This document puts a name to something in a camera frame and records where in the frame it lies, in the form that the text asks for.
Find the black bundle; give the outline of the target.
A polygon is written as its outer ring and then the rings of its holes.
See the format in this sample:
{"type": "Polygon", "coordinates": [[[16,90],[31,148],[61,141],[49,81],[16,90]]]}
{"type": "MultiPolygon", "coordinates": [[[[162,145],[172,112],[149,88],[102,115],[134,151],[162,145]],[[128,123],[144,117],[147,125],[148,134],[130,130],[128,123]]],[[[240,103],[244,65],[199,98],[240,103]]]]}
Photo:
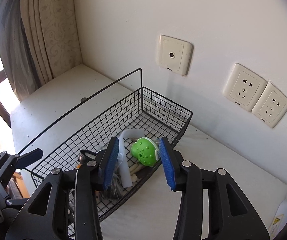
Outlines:
{"type": "Polygon", "coordinates": [[[120,200],[125,195],[125,190],[122,186],[120,175],[114,173],[111,185],[104,191],[96,191],[96,202],[120,200]]]}

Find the green round plug device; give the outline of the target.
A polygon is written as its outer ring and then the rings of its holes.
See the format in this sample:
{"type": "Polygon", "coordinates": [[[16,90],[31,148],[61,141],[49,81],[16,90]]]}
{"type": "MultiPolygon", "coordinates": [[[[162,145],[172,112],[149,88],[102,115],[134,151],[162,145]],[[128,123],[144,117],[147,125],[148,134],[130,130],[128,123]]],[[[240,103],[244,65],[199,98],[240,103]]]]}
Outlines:
{"type": "Polygon", "coordinates": [[[131,146],[131,155],[142,165],[153,167],[159,160],[159,146],[148,137],[141,137],[131,146]]]}

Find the left white power socket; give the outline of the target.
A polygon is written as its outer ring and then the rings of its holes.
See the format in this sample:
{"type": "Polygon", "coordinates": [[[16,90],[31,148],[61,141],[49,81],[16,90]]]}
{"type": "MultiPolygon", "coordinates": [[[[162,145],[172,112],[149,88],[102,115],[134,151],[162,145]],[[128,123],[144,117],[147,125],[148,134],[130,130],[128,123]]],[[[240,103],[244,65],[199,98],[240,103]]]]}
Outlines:
{"type": "Polygon", "coordinates": [[[224,88],[223,95],[250,112],[263,93],[267,81],[244,67],[236,63],[224,88]]]}

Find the orange pumpkin lantern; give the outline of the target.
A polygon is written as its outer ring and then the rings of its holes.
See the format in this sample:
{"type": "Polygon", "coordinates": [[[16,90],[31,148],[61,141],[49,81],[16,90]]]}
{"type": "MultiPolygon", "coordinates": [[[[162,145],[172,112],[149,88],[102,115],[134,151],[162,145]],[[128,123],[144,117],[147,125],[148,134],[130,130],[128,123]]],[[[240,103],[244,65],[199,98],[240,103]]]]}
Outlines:
{"type": "Polygon", "coordinates": [[[89,151],[89,150],[80,150],[79,157],[78,157],[78,164],[76,165],[76,168],[80,168],[83,164],[87,164],[88,162],[95,162],[97,165],[99,164],[99,161],[96,160],[98,153],[89,151]]]}

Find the patterned beige curtain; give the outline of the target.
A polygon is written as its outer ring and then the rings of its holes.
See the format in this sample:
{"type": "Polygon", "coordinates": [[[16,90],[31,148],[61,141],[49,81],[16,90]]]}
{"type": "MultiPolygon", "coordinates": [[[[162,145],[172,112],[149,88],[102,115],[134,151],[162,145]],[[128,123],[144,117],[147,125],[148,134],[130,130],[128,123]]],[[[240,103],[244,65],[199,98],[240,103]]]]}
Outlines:
{"type": "Polygon", "coordinates": [[[0,0],[0,58],[19,101],[81,64],[74,0],[0,0]]]}

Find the white power socket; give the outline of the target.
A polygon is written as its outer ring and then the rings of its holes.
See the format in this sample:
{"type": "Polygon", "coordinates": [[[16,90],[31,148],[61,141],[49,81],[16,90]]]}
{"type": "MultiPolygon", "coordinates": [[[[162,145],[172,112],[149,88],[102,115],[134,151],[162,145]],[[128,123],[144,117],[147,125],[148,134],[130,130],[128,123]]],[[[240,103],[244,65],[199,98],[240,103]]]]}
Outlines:
{"type": "Polygon", "coordinates": [[[244,67],[236,63],[224,88],[223,95],[250,112],[263,93],[267,81],[244,67]]]}
{"type": "Polygon", "coordinates": [[[287,97],[272,83],[268,83],[252,109],[270,128],[274,128],[287,112],[287,97]]]}

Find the right white power socket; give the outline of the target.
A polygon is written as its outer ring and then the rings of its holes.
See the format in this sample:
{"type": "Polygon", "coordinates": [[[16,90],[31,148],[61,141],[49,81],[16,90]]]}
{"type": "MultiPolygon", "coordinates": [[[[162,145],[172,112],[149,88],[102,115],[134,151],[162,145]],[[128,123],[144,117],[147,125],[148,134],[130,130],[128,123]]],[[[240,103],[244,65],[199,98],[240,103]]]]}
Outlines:
{"type": "Polygon", "coordinates": [[[272,83],[268,83],[252,109],[270,128],[274,128],[287,112],[287,97],[272,83]]]}

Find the white coax wall plate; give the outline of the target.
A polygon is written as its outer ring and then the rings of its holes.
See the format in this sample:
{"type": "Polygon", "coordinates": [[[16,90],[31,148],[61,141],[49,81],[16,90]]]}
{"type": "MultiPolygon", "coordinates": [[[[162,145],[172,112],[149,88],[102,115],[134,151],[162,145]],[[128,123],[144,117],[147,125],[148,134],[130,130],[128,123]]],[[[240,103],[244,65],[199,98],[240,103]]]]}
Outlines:
{"type": "Polygon", "coordinates": [[[187,75],[193,51],[193,45],[190,42],[160,35],[157,49],[158,66],[181,76],[187,75]]]}

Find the yellow warning label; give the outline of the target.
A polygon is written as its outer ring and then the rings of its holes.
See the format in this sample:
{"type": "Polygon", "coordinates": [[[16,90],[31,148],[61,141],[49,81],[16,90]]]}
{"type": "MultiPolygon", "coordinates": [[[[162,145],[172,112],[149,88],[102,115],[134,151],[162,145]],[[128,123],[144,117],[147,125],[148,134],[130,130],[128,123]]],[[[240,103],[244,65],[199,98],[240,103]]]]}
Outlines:
{"type": "Polygon", "coordinates": [[[278,227],[280,226],[280,222],[282,221],[284,214],[278,215],[274,218],[272,225],[270,227],[270,234],[271,236],[276,236],[278,227]]]}

